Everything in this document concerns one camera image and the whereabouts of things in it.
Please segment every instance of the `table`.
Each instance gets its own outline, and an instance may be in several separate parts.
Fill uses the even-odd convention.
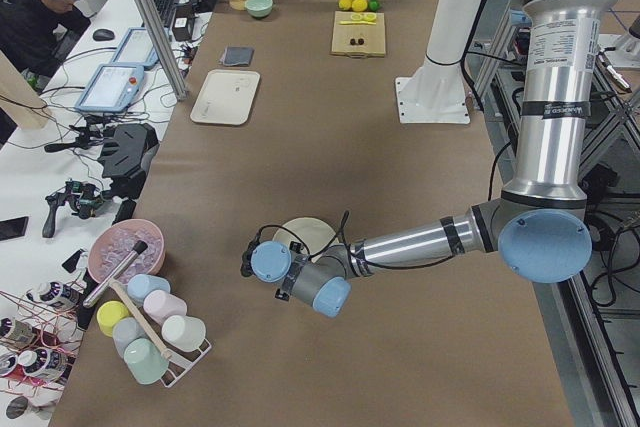
[[[393,82],[422,64],[437,0],[382,0],[388,54],[366,60],[329,54],[337,0],[274,1],[262,21],[219,2],[136,212],[213,351],[141,386],[93,322],[50,425],[572,425],[531,284],[497,254],[356,279],[333,320],[240,276],[263,224],[349,209],[351,241],[426,224],[482,202],[493,157],[477,112],[398,121]],[[194,124],[228,45],[256,49],[249,121]]]
[[[209,18],[210,14],[198,17],[194,28],[194,39],[204,31]],[[0,219],[29,216],[26,235],[4,241],[0,245],[0,258],[3,260],[0,266],[2,292],[23,296],[28,289],[37,287],[43,281],[58,280],[69,283],[80,279],[81,270],[69,274],[62,269],[62,262],[79,248],[88,251],[95,239],[111,226],[119,207],[117,199],[105,204],[97,217],[88,220],[71,216],[71,209],[65,205],[58,210],[55,236],[51,239],[42,238],[42,227],[49,210],[44,199],[46,195],[59,189],[69,178],[93,182],[100,189],[106,189],[110,184],[108,179],[101,179],[102,166],[95,161],[100,154],[100,146],[76,152],[84,157],[79,157],[70,150],[47,154],[42,146],[46,143],[59,142],[60,136],[65,133],[66,126],[78,125],[80,119],[72,107],[82,90],[56,89],[86,85],[96,67],[101,63],[109,62],[113,56],[113,49],[118,46],[127,29],[140,24],[141,17],[133,0],[108,0],[92,19],[91,26],[70,53],[68,61],[51,79],[42,95],[45,101],[55,106],[51,111],[59,125],[50,121],[43,129],[17,129],[9,139],[10,143],[0,150],[0,172],[3,176],[3,182],[0,183]],[[109,42],[95,42],[91,36],[98,28],[113,30],[116,38]],[[145,95],[144,102],[137,101],[143,95]],[[171,118],[175,96],[159,65],[145,74],[140,93],[135,100],[135,106],[129,111],[134,113],[134,116],[138,116],[140,121],[153,125],[158,138],[162,140],[166,125]],[[75,134],[70,133],[64,137],[63,141],[71,142],[74,138]],[[86,267],[86,256],[80,260],[78,267],[79,269]],[[0,317],[16,315],[15,304],[0,297],[0,314]],[[73,333],[74,339],[81,337],[81,333]],[[57,400],[59,396],[58,390],[40,389],[34,402],[47,403]],[[0,394],[0,398],[2,398],[0,415],[5,418],[4,409],[13,395]],[[26,415],[12,421],[15,427],[45,424],[46,422],[35,415]]]

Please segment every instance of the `pink bowl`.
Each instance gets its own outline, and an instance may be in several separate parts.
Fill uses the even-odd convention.
[[[89,252],[89,275],[102,282],[138,240],[144,240],[148,248],[118,280],[126,285],[136,274],[156,274],[164,262],[162,232],[149,220],[129,219],[112,225],[96,239]]]

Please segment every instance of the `black box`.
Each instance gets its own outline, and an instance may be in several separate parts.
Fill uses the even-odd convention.
[[[176,7],[176,15],[173,19],[173,37],[179,41],[191,40],[193,35],[193,24],[196,16],[193,12],[193,5],[182,4]]]

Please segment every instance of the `light blue mug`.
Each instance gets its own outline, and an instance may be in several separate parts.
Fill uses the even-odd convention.
[[[171,293],[169,281],[157,275],[138,274],[134,275],[127,284],[127,294],[137,305],[142,305],[144,299],[154,290],[164,290]]]
[[[133,317],[127,317],[118,322],[113,328],[112,337],[121,358],[124,357],[124,351],[131,342],[140,338],[148,338],[142,326]]]

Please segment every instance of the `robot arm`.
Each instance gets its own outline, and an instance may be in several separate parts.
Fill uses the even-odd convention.
[[[349,295],[346,279],[472,250],[498,250],[512,270],[536,282],[581,271],[591,239],[581,220],[586,195],[578,167],[600,18],[617,0],[519,1],[532,21],[531,41],[515,174],[501,198],[416,229],[333,246],[315,263],[278,242],[254,242],[245,275],[335,317]]]

